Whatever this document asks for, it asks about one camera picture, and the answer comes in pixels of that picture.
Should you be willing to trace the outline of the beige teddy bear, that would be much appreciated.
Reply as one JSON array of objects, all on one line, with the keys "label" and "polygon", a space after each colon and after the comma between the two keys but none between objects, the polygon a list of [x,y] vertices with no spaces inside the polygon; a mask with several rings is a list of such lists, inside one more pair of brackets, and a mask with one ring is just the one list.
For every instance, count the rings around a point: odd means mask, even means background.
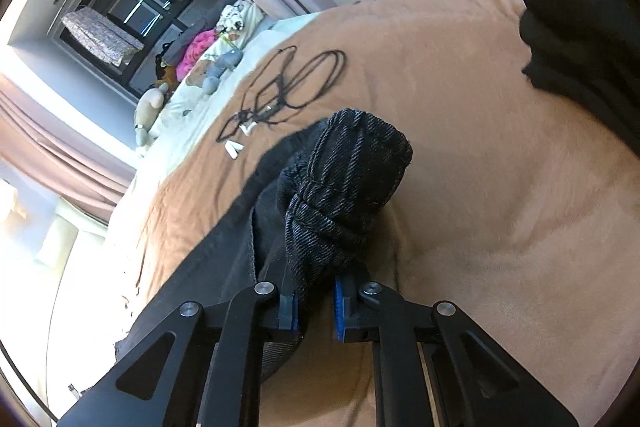
[{"label": "beige teddy bear", "polygon": [[149,131],[165,105],[168,92],[169,84],[162,82],[159,86],[152,86],[146,90],[139,98],[134,110],[134,137],[137,147],[148,143]]}]

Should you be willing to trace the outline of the pink curtain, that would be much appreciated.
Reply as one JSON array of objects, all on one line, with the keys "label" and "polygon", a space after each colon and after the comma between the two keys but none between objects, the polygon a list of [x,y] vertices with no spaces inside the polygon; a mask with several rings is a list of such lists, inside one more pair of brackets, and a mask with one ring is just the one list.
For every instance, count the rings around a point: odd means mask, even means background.
[{"label": "pink curtain", "polygon": [[104,223],[134,168],[82,136],[1,78],[1,159]]}]

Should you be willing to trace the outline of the dark denim pants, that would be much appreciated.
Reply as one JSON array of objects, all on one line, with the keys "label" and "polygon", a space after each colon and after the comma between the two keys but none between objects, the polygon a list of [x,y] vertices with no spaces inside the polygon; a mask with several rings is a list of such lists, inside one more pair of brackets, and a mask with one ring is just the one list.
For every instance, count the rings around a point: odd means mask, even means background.
[{"label": "dark denim pants", "polygon": [[411,159],[402,132],[359,109],[342,109],[283,138],[116,343],[116,358],[181,303],[225,303],[279,262],[307,321],[326,285],[358,262]]}]

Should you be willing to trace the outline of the floral hanging garment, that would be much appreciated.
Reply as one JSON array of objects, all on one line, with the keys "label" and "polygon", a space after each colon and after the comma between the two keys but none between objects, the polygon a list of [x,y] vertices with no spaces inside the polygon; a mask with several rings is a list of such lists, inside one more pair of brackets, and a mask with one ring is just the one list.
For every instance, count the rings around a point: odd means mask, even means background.
[{"label": "floral hanging garment", "polygon": [[139,39],[88,6],[66,13],[62,24],[89,53],[115,67],[128,64],[144,48]]}]

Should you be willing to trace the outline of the small grey teddy bear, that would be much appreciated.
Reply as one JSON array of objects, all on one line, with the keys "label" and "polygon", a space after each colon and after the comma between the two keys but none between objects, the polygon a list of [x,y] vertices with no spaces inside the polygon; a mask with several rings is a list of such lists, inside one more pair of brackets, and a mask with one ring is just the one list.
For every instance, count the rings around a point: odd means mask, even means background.
[{"label": "small grey teddy bear", "polygon": [[199,61],[191,70],[194,86],[202,89],[204,95],[212,95],[219,87],[221,76],[240,64],[243,51],[232,49],[219,55],[215,60]]}]

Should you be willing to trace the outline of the orange-brown duvet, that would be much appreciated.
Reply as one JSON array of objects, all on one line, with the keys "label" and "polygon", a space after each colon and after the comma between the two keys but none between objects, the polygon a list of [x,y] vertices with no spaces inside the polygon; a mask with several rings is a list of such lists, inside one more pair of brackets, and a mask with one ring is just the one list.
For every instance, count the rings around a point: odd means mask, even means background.
[{"label": "orange-brown duvet", "polygon": [[318,15],[290,39],[315,72],[300,112],[255,128],[238,158],[213,124],[160,186],[141,238],[147,303],[285,135],[353,107],[404,132],[413,158],[376,220],[372,274],[410,301],[449,299],[583,426],[639,358],[639,159],[580,106],[535,89],[523,0],[378,0]]}]

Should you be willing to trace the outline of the stack of folded black clothes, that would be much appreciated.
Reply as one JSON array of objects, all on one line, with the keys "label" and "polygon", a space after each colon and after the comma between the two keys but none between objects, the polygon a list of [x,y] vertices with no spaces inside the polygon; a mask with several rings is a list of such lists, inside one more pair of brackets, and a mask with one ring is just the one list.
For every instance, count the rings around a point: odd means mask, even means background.
[{"label": "stack of folded black clothes", "polygon": [[625,0],[524,0],[532,85],[588,110],[639,150],[639,21]]}]

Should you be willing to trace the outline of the pink plush toy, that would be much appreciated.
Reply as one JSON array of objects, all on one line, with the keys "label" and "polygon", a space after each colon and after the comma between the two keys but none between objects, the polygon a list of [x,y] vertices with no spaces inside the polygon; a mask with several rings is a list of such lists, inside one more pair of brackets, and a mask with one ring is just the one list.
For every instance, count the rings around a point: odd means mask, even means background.
[{"label": "pink plush toy", "polygon": [[201,31],[193,38],[176,66],[176,75],[179,81],[182,81],[191,72],[196,62],[217,39],[218,34],[215,28]]}]

